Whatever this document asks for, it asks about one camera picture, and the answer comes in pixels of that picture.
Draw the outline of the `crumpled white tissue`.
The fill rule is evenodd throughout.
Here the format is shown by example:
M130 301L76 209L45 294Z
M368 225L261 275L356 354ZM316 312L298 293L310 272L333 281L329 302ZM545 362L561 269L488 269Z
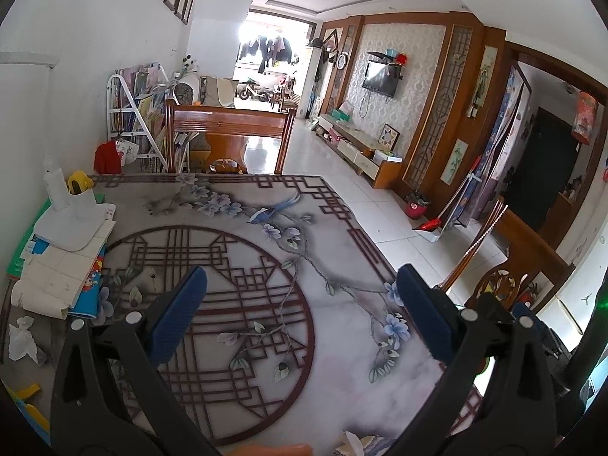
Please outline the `crumpled white tissue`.
M30 331L34 319L23 316L16 319L16 325L9 325L8 357L12 361L19 361L25 357L38 363L38 348Z

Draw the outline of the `blue cartoon book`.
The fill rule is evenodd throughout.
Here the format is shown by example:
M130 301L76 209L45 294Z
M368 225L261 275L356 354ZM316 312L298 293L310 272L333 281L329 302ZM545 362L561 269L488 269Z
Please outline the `blue cartoon book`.
M68 311L69 316L84 319L97 318L104 257L105 247L102 247L90 270L90 274L88 274L87 279L84 281L84 286L78 295L75 306Z

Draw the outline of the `wooden chair near bin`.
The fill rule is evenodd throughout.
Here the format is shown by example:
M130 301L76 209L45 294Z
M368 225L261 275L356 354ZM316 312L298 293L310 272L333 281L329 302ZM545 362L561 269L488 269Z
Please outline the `wooden chair near bin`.
M466 306L474 308L481 295L489 293L507 310L521 302L530 305L535 312L541 311L566 284L575 266L566 263L556 250L515 215L502 196L495 202L488 219L456 267L438 288L443 292L449 291L492 231L498 231L507 239L507 258L481 276L468 296Z

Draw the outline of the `red dustpan with broom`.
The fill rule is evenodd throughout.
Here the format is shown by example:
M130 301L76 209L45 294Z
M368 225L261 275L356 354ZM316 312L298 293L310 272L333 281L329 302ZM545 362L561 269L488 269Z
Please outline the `red dustpan with broom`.
M475 161L467 173L466 177L462 181L459 188L454 192L453 196L449 199L445 207L441 210L437 217L424 222L422 225L417 226L414 232L427 240L427 242L437 242L443 233L449 228L449 225L454 220L456 209L458 209L460 200L465 196L466 190L468 189L471 182L475 179L475 172L481 161L481 156L478 155Z

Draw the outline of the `floral printed tablecloth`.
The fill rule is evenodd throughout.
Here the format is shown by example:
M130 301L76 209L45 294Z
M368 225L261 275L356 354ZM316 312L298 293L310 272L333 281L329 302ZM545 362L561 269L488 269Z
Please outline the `floral printed tablecloth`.
M326 180L98 175L94 183L116 206L97 318L4 312L5 328L34 319L46 359L3 357L2 384L26 390L49 430L5 411L3 454L57 454L52 388L73 321L101 326L144 311L192 267L205 271L206 295L158 371L214 455L345 453L349 435L380 454L444 373L406 312L395 269Z

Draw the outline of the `yellow tape roll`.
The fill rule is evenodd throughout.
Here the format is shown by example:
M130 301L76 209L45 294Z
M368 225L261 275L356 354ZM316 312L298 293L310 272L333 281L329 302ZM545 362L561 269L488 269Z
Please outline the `yellow tape roll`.
M94 185L93 179L81 170L73 172L67 179L68 192L71 195L80 195L87 190L91 190Z

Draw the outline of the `red bag on floor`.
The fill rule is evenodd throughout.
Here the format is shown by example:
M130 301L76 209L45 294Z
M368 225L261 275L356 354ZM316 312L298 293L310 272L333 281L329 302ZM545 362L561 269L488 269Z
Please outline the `red bag on floor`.
M123 172L120 164L120 154L113 140L99 145L95 151L94 170L99 175L120 174Z

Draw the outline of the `wooden tv cabinet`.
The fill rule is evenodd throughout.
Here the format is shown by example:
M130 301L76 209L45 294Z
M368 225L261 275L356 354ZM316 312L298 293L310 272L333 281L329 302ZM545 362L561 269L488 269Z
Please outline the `wooden tv cabinet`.
M321 114L310 129L359 176L365 175L375 190L388 190L397 181L402 158L383 150L377 140L351 123Z

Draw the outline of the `colourful framed picture on cabinet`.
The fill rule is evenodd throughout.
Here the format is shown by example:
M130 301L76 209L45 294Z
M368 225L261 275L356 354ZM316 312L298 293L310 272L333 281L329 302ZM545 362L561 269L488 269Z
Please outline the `colourful framed picture on cabinet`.
M385 123L378 135L378 144L384 152L392 152L400 137L400 133L388 123Z

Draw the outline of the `wooden chair far side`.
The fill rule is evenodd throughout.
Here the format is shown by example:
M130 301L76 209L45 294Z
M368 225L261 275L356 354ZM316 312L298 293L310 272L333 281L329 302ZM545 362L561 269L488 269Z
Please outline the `wooden chair far side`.
M211 147L205 170L211 163L228 158L235 161L243 173L247 172L244 151L248 137L278 139L279 149L273 173L281 175L295 118L295 109L290 109L287 113L277 113L205 105L178 105L169 99L165 102L167 171L181 171L176 158L175 135L184 133L203 134Z

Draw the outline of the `white magazine rack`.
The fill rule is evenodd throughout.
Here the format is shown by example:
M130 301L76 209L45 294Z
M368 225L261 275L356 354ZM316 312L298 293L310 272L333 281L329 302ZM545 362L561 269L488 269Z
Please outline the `white magazine rack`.
M171 80L159 62L117 69L106 82L106 137L117 147L133 144L133 158L142 172L168 168L165 106L174 94Z

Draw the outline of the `wall mounted television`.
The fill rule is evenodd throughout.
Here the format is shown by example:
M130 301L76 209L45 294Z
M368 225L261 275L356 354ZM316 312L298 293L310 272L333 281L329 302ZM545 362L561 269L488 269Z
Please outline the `wall mounted television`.
M393 98L402 78L401 72L402 66L399 64L369 61L362 87L372 93Z

